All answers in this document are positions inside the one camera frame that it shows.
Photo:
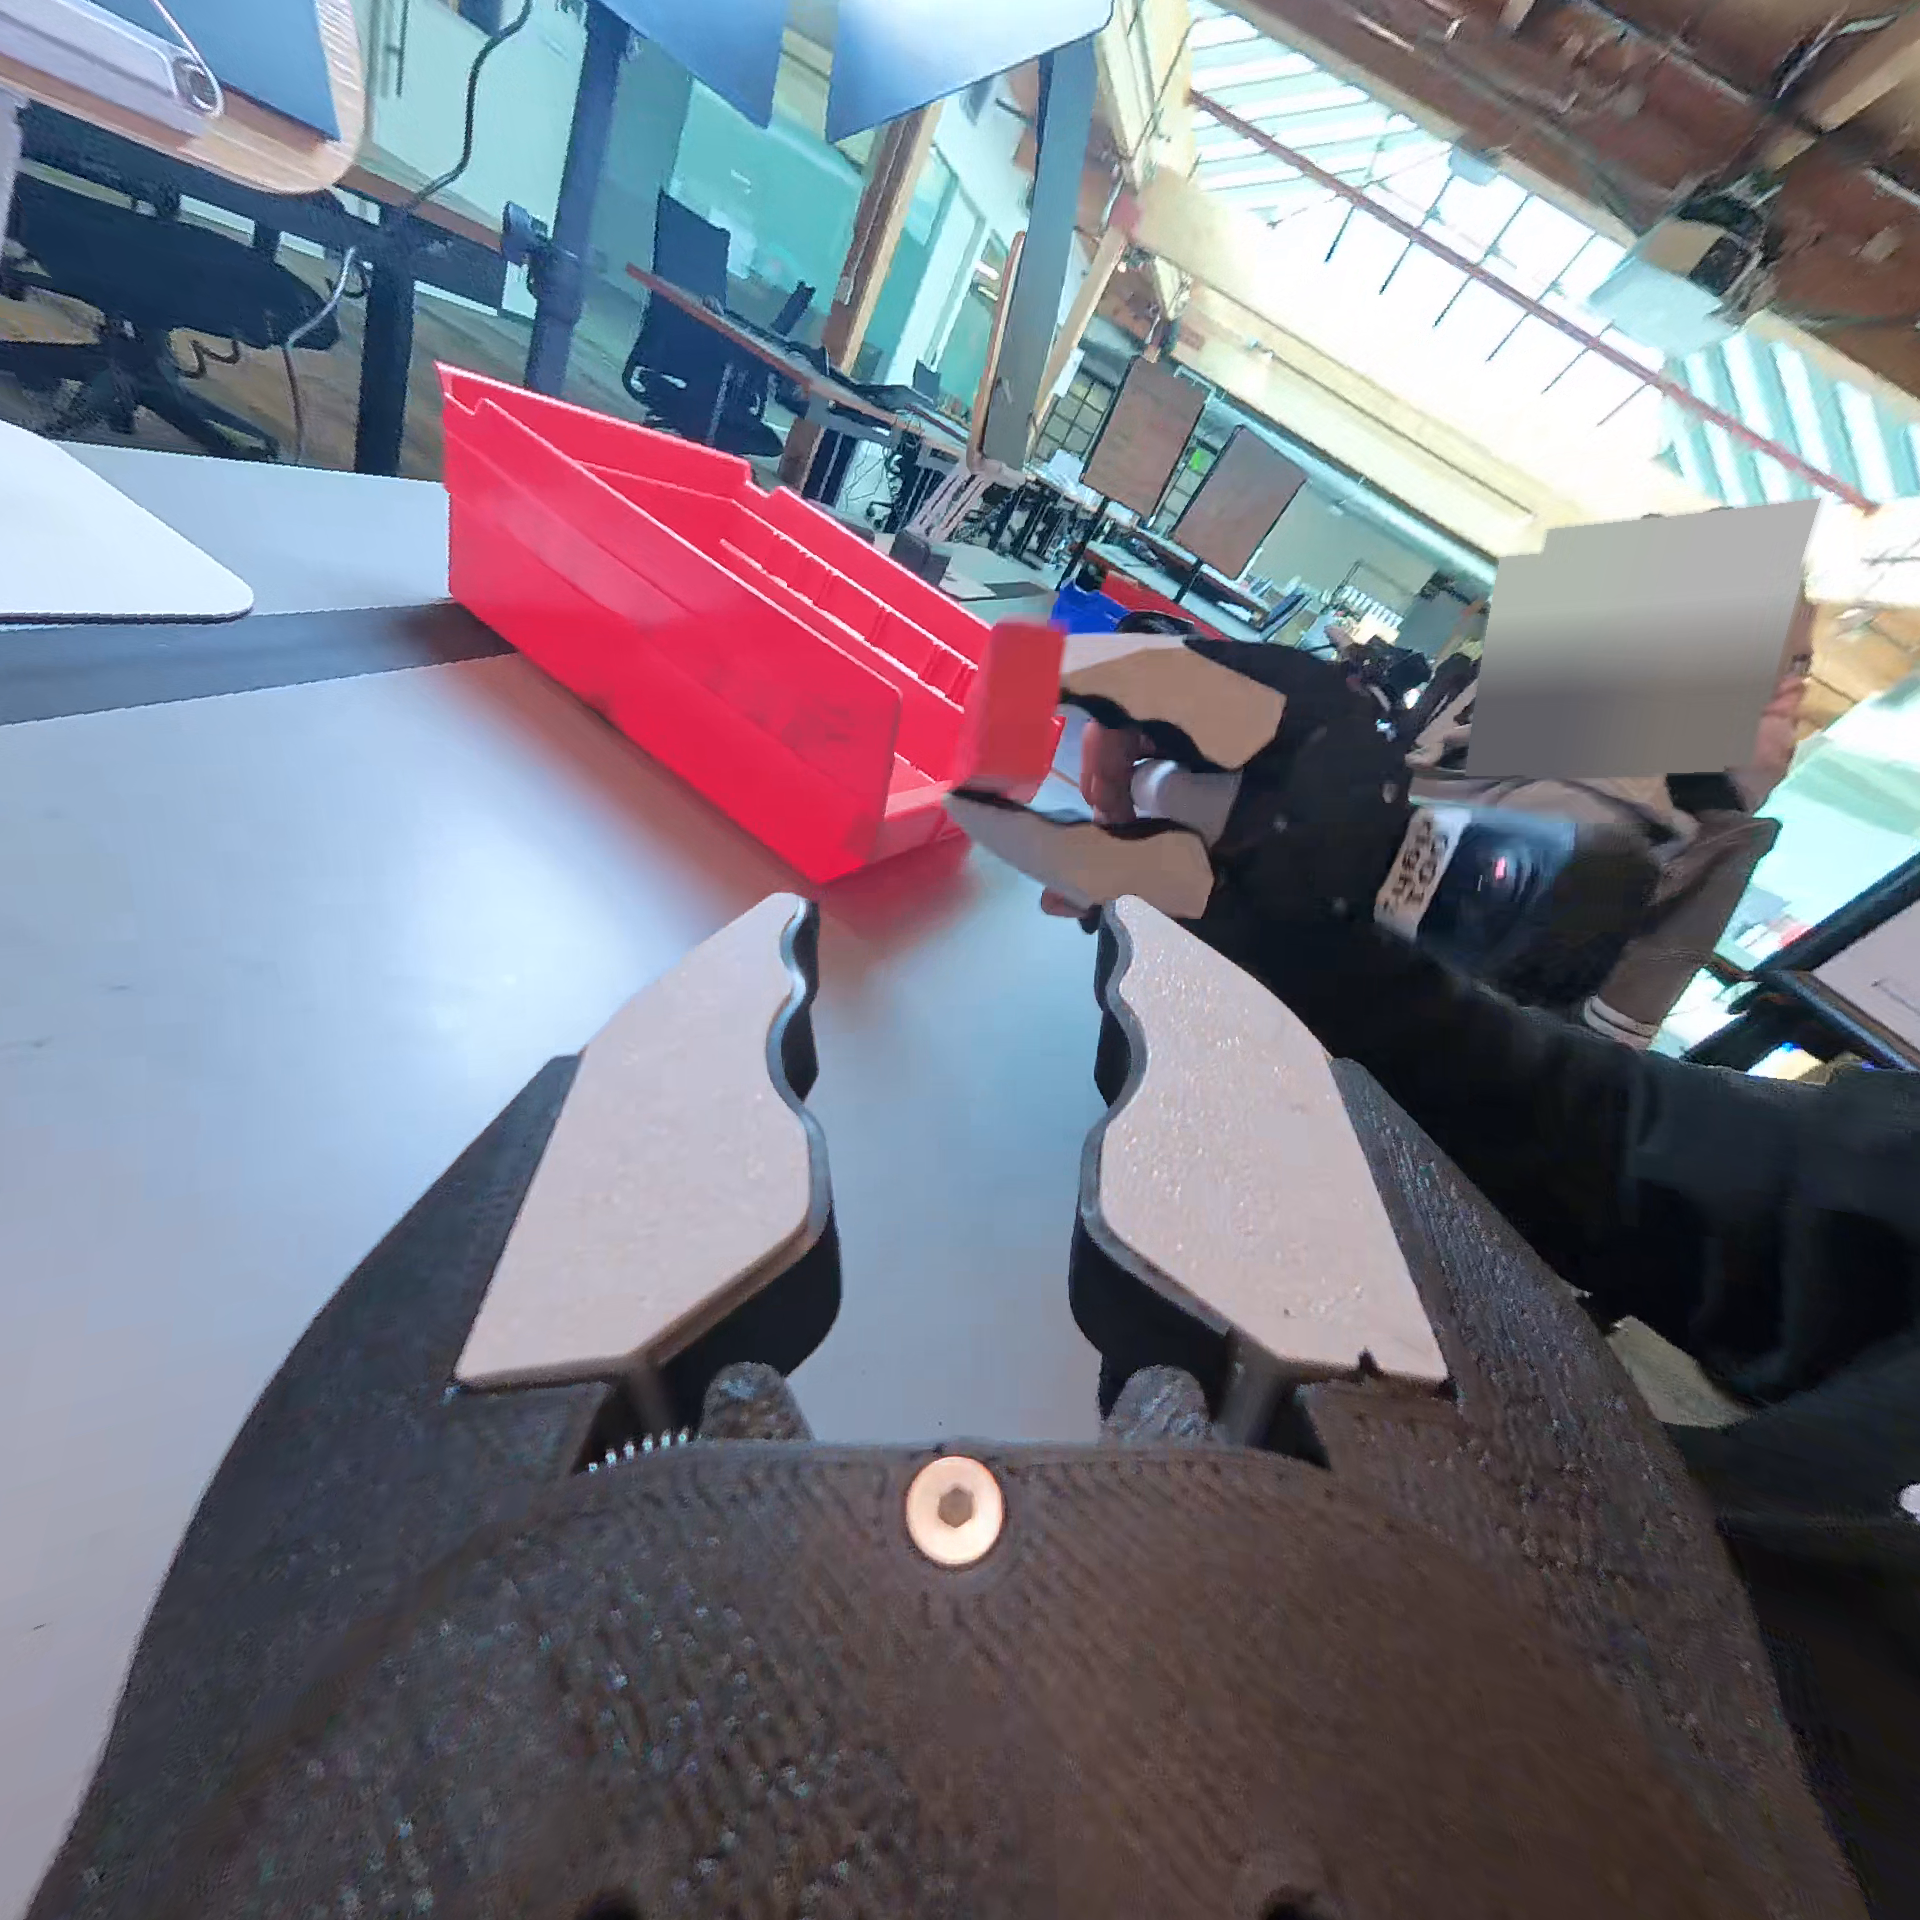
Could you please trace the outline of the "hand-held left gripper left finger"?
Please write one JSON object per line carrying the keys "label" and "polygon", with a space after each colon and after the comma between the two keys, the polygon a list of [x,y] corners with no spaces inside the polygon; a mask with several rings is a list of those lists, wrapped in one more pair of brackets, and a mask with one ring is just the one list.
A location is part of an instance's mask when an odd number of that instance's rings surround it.
{"label": "hand-held left gripper left finger", "polygon": [[841,1304],[816,902],[761,899],[587,1039],[456,1362],[469,1390],[611,1384],[698,1421],[730,1365],[790,1373]]}

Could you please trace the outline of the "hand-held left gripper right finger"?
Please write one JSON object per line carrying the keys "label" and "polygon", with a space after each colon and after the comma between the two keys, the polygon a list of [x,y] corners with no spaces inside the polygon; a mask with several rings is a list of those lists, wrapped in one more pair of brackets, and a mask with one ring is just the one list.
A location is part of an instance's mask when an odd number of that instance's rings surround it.
{"label": "hand-held left gripper right finger", "polygon": [[1147,1372],[1265,1444],[1297,1388],[1424,1399],[1450,1362],[1328,1054],[1245,971],[1144,899],[1097,911],[1094,1090],[1072,1318],[1110,1413]]}

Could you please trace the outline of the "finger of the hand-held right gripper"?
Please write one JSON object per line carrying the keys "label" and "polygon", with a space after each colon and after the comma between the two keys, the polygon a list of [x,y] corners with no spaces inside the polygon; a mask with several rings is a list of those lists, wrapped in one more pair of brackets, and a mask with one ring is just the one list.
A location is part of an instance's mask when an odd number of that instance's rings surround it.
{"label": "finger of the hand-held right gripper", "polygon": [[1074,917],[1126,895],[1176,922],[1206,915],[1217,887],[1210,843],[1180,823],[1106,824],[958,788],[949,820],[976,845],[1068,902]]}
{"label": "finger of the hand-held right gripper", "polygon": [[1197,652],[1187,636],[1070,632],[1061,703],[1129,735],[1147,757],[1210,775],[1241,772],[1272,750],[1284,692]]}

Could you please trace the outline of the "red rectangular block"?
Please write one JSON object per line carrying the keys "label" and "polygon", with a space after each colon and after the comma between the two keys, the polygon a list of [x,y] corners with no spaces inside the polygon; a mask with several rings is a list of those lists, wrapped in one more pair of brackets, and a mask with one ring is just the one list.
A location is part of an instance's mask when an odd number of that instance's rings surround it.
{"label": "red rectangular block", "polygon": [[950,788],[1026,802],[1051,772],[1065,723],[1065,632],[1044,620],[988,631],[954,747]]}

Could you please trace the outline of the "red plastic bin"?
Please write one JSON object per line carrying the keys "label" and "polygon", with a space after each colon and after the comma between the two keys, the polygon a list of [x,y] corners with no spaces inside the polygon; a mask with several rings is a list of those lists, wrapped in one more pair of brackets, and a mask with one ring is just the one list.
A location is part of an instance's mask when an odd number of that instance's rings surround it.
{"label": "red plastic bin", "polygon": [[436,374],[462,608],[804,879],[958,835],[990,621],[744,459]]}

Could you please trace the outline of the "person's right forearm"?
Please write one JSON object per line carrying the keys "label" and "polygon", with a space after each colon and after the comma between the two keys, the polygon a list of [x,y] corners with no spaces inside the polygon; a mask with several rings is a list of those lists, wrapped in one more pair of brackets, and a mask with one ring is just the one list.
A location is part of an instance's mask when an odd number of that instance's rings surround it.
{"label": "person's right forearm", "polygon": [[1357,918],[1221,902],[1194,933],[1366,1070],[1533,1252],[1722,1388],[1918,1396],[1918,1085],[1786,1084],[1528,1010]]}

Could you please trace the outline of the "whiteboard easel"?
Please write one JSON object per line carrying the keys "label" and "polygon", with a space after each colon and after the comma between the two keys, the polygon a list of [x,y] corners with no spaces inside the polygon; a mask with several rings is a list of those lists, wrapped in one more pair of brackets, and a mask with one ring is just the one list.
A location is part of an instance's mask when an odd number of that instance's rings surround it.
{"label": "whiteboard easel", "polygon": [[1310,474],[1251,424],[1238,424],[1176,519],[1169,540],[1222,580],[1256,563]]}
{"label": "whiteboard easel", "polygon": [[1153,520],[1210,402],[1210,384],[1180,364],[1136,355],[1082,468],[1082,486]]}

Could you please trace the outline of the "grey board on stand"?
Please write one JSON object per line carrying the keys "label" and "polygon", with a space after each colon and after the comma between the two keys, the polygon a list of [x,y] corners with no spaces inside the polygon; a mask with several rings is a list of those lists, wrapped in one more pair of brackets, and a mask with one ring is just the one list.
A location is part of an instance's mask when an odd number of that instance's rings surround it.
{"label": "grey board on stand", "polygon": [[990,485],[1019,485],[1043,392],[1057,378],[1049,356],[1072,256],[1074,214],[1097,98],[1094,36],[1041,59],[1038,166],[1022,245],[1001,282],[982,399],[976,399],[966,458],[928,492],[906,531],[924,546],[954,527]]}

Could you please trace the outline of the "wooden office desk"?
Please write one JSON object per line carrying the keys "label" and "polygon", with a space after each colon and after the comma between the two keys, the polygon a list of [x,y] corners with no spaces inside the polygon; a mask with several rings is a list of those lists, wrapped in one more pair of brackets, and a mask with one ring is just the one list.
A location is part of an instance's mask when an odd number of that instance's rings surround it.
{"label": "wooden office desk", "polygon": [[474,347],[481,370],[514,374],[528,324],[508,312],[510,270],[496,236],[459,211],[424,203],[408,213],[410,190],[364,166],[301,197],[274,197],[178,157],[154,155],[145,173],[184,190],[193,208],[217,208],[348,268],[342,334],[356,352],[360,474],[440,467],[434,358]]}
{"label": "wooden office desk", "polygon": [[803,492],[832,504],[846,483],[856,444],[886,447],[897,459],[897,503],[889,526],[901,526],[938,483],[965,459],[966,442],[956,423],[913,389],[853,381],[832,373],[820,352],[749,326],[731,318],[716,318],[691,301],[677,285],[651,271],[628,266],[626,275],[645,295],[660,293],[691,311],[698,320],[720,328],[736,347],[754,352],[776,368],[776,392],[768,404],[779,402],[796,424],[816,424],[824,444],[816,451],[808,479],[793,483]]}

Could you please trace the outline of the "black office chair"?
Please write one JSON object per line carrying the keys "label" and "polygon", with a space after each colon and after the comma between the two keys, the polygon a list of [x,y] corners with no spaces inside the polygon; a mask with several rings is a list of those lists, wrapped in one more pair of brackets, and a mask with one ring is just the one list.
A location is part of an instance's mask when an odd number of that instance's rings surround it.
{"label": "black office chair", "polygon": [[[730,236],[699,213],[657,199],[654,275],[705,312],[730,312]],[[745,458],[777,459],[784,442],[766,423],[776,368],[736,347],[720,328],[660,293],[646,295],[621,389],[646,423],[686,442]]]}
{"label": "black office chair", "polygon": [[5,378],[56,402],[40,424],[69,442],[92,427],[129,436],[150,413],[203,452],[274,464],[274,435],[201,392],[211,355],[193,368],[176,335],[273,352],[283,368],[301,350],[340,339],[339,300],[320,295],[277,256],[178,216],[116,206],[37,175],[14,186],[5,300],[61,298],[94,311],[83,342],[8,341]]}

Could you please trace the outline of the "ceiling projector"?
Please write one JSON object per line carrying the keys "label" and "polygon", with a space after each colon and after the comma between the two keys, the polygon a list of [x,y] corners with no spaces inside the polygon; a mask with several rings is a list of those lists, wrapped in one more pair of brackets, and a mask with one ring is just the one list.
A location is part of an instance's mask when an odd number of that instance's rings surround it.
{"label": "ceiling projector", "polygon": [[1737,335],[1779,293],[1781,188],[1744,175],[1683,199],[1618,259],[1584,304],[1667,360]]}

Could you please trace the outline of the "studio light panel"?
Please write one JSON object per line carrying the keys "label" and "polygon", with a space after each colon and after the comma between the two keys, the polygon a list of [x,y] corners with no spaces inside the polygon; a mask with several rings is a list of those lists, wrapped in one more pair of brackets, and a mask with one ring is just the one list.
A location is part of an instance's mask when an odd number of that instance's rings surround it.
{"label": "studio light panel", "polygon": [[[851,138],[1101,31],[1114,2],[830,5],[824,127]],[[770,123],[786,2],[606,2],[757,127]]]}

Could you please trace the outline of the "person's black clothing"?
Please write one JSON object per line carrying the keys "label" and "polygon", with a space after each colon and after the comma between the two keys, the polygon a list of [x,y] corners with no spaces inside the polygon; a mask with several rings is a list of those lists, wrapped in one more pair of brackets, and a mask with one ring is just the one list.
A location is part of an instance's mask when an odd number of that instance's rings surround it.
{"label": "person's black clothing", "polygon": [[1869,1916],[1918,1916],[1918,1355],[1884,1351],[1672,1427],[1736,1556],[1804,1765]]}

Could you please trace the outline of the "light stand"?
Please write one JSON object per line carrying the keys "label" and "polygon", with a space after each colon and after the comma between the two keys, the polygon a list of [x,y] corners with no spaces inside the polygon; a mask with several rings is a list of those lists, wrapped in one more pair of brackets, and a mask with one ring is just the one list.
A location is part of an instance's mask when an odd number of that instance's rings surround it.
{"label": "light stand", "polygon": [[608,157],[620,67],[630,28],[611,5],[585,6],[585,43],[553,222],[534,236],[528,214],[508,213],[501,238],[523,242],[518,263],[534,298],[523,387],[563,395],[573,332],[585,311],[587,248],[597,188]]}

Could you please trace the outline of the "black board on stand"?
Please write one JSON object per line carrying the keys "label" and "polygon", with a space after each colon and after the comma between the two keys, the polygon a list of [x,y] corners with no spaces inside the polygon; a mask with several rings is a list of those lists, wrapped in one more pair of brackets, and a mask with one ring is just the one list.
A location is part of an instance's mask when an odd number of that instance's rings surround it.
{"label": "black board on stand", "polygon": [[[226,85],[174,6],[3,5],[3,211],[14,208],[26,111],[51,107],[145,154],[269,197],[336,186],[365,123],[365,79],[352,5],[296,5],[318,34],[336,133],[309,127]],[[5,423],[3,620],[226,621],[253,590],[228,567],[105,483],[94,468]]]}

